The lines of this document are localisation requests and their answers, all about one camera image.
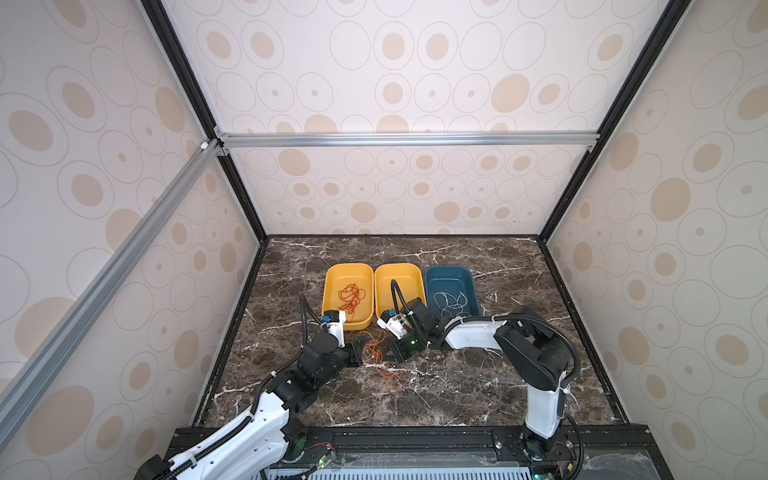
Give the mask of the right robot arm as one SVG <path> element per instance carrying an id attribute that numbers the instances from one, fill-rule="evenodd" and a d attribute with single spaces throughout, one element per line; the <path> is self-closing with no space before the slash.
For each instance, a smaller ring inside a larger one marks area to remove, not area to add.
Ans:
<path id="1" fill-rule="evenodd" d="M 524 439 L 552 440 L 565 417 L 565 396 L 581 372 L 575 345 L 532 309 L 519 306 L 494 316 L 439 319 L 416 299 L 403 309 L 389 310 L 377 325 L 391 333 L 396 362 L 426 348 L 484 349 L 502 352 L 527 388 Z"/>

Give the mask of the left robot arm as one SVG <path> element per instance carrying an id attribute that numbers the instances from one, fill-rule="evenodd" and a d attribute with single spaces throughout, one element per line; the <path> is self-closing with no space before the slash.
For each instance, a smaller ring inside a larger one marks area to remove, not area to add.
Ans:
<path id="1" fill-rule="evenodd" d="M 369 338 L 341 346 L 326 331 L 303 345 L 291 362 L 268 374 L 252 405 L 234 420 L 186 451 L 142 464 L 137 479 L 250 479 L 304 450 L 306 426 L 297 415 L 316 401 L 319 390 L 346 367 L 362 364 Z"/>

